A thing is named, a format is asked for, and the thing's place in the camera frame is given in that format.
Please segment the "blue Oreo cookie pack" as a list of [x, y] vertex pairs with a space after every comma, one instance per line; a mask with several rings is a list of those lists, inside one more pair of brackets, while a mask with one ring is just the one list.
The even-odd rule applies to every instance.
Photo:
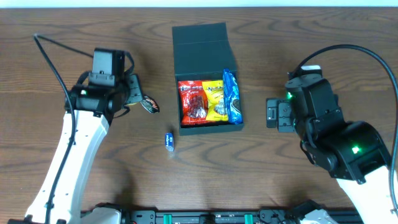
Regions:
[[239, 87], [236, 77], [229, 69], [223, 70], [224, 104], [228, 121], [232, 124], [241, 124], [243, 116], [240, 109]]

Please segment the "yellow snack bag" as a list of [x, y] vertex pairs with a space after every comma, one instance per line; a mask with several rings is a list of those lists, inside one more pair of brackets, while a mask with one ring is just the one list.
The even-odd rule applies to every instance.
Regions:
[[208, 100], [206, 120], [209, 122], [228, 121], [228, 115], [224, 104], [223, 81], [203, 81], [202, 87]]

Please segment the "red snack bag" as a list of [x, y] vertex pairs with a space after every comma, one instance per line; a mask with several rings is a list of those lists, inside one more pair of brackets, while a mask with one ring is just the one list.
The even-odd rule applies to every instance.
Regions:
[[201, 80], [179, 81], [178, 90], [182, 102], [183, 126], [206, 123], [208, 100]]

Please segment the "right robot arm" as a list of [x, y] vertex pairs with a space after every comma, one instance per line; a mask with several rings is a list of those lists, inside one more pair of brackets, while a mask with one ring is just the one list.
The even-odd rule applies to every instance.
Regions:
[[364, 223], [397, 223], [392, 156], [378, 131], [365, 121], [345, 121], [338, 96], [319, 74], [293, 78], [285, 89], [286, 98], [266, 101], [267, 127], [296, 133], [310, 163], [337, 180]]

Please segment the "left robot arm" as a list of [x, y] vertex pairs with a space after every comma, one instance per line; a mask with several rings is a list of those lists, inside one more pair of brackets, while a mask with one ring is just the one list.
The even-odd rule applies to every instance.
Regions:
[[93, 68], [66, 92], [62, 135], [49, 171], [21, 223], [123, 223], [125, 211], [113, 205], [81, 209], [94, 158], [118, 111], [143, 100], [129, 52], [95, 49]]

